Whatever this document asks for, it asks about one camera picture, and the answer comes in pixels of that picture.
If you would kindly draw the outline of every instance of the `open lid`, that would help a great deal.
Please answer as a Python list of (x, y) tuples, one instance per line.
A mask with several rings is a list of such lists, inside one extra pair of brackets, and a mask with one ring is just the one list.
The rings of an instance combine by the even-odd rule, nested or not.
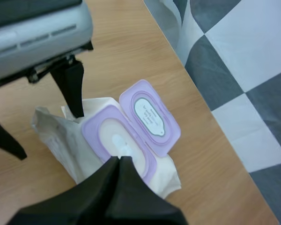
[(138, 81), (121, 94), (119, 102), (150, 148), (165, 157), (181, 130), (152, 85), (146, 80)]
[[(107, 120), (112, 119), (118, 121), (128, 134), (133, 138), (136, 144), (139, 146), (145, 158), (145, 170), (140, 176), (143, 178), (144, 182), (149, 183), (153, 175), (156, 172), (156, 159), (154, 158), (151, 151), (148, 149), (146, 144), (143, 142), (142, 138), (138, 135), (136, 130), (132, 127), (131, 122), (126, 119), (122, 112), (114, 105), (108, 105), (96, 115), (88, 119), (83, 123), (81, 127), (82, 135), (85, 140), (91, 146), (92, 150), (97, 154), (103, 163), (107, 162), (111, 157), (110, 152), (104, 147), (101, 137), (100, 128), (102, 124)], [(121, 151), (130, 151), (131, 149), (127, 146), (126, 140), (117, 132), (114, 132), (112, 139), (109, 140), (118, 149), (119, 153)]]

